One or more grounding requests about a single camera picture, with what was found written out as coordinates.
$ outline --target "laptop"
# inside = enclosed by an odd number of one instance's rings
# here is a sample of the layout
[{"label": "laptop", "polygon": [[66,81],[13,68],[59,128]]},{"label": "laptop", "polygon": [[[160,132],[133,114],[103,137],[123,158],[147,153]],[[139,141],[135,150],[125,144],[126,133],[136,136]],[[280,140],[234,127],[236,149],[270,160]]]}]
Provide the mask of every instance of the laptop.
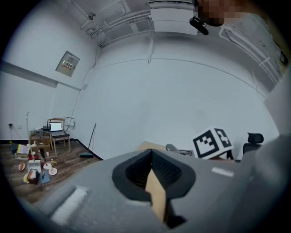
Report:
[{"label": "laptop", "polygon": [[50,122],[50,134],[52,137],[66,135],[62,129],[61,122]]}]

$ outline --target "electrical panel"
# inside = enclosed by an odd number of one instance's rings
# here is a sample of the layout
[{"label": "electrical panel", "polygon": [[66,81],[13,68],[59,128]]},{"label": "electrical panel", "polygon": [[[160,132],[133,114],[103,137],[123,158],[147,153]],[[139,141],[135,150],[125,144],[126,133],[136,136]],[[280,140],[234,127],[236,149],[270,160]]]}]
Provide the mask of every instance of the electrical panel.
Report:
[{"label": "electrical panel", "polygon": [[75,126],[75,119],[73,117],[64,117],[65,126]]},{"label": "electrical panel", "polygon": [[80,59],[78,57],[67,51],[60,60],[56,68],[56,71],[69,77],[72,77],[79,60]]}]

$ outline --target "wall box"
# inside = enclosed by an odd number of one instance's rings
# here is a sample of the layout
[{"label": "wall box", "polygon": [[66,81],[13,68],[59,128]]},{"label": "wall box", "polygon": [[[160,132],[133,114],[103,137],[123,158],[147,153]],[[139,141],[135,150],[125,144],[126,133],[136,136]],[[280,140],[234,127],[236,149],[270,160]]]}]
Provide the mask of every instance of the wall box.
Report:
[{"label": "wall box", "polygon": [[78,57],[67,51],[60,60],[56,68],[56,71],[69,77],[72,77],[79,61],[80,59]]}]

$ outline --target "wooden floor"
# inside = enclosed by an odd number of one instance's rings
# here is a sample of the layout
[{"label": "wooden floor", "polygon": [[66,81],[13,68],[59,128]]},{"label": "wooden floor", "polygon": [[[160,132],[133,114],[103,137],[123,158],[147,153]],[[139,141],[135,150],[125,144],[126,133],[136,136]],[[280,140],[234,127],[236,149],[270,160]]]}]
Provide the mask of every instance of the wooden floor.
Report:
[{"label": "wooden floor", "polygon": [[15,194],[18,197],[24,198],[30,203],[37,202],[51,191],[56,184],[66,180],[74,173],[78,172],[81,168],[99,161],[97,158],[80,158],[80,154],[86,150],[78,143],[71,142],[71,152],[64,154],[68,150],[68,143],[66,147],[64,145],[56,144],[58,157],[55,157],[54,151],[50,151],[50,156],[46,157],[46,161],[53,159],[58,162],[54,164],[54,167],[58,170],[58,173],[54,176],[50,176],[50,182],[40,185],[40,181],[37,185],[27,184],[23,182],[23,176],[28,172],[26,167],[23,171],[18,170],[18,165],[21,162],[27,164],[28,160],[16,160],[10,150],[10,145],[0,145],[0,161],[5,175],[13,188]]}]

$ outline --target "clutter on floor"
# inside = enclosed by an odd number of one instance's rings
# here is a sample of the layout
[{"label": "clutter on floor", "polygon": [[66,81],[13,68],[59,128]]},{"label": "clutter on floor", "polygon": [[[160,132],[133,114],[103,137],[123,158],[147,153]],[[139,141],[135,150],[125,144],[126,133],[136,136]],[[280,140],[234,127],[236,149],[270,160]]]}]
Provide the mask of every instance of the clutter on floor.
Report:
[{"label": "clutter on floor", "polygon": [[27,180],[31,184],[37,184],[39,176],[40,176],[40,174],[36,169],[31,169],[28,173]]},{"label": "clutter on floor", "polygon": [[[35,151],[34,156],[38,155],[39,159],[28,160],[29,155],[26,155],[26,160],[15,159],[12,149],[18,148],[17,144],[10,144],[9,146],[0,145],[0,160],[5,176],[10,183],[12,189],[18,197],[25,199],[30,203],[34,203],[45,194],[51,191],[58,183],[68,179],[81,168],[98,161],[97,158],[80,158],[79,155],[86,150],[78,142],[71,142],[71,152],[67,152],[66,147],[57,144],[58,153],[62,154],[55,156],[53,150],[45,151],[45,158],[42,157],[41,152]],[[37,170],[39,176],[37,184],[32,184],[28,180],[28,174],[31,169]]]},{"label": "clutter on floor", "polygon": [[40,176],[40,182],[42,184],[45,184],[47,182],[50,182],[50,176],[49,176],[49,171],[43,171],[41,176]]},{"label": "clutter on floor", "polygon": [[34,151],[31,152],[31,155],[28,156],[28,159],[29,160],[35,160],[35,159],[38,159],[38,155],[35,154]]},{"label": "clutter on floor", "polygon": [[15,159],[19,160],[28,160],[29,159],[29,152],[30,152],[30,147],[27,144],[26,146],[24,145],[17,145],[17,150],[15,152],[15,146],[12,146],[12,153],[15,155]]}]

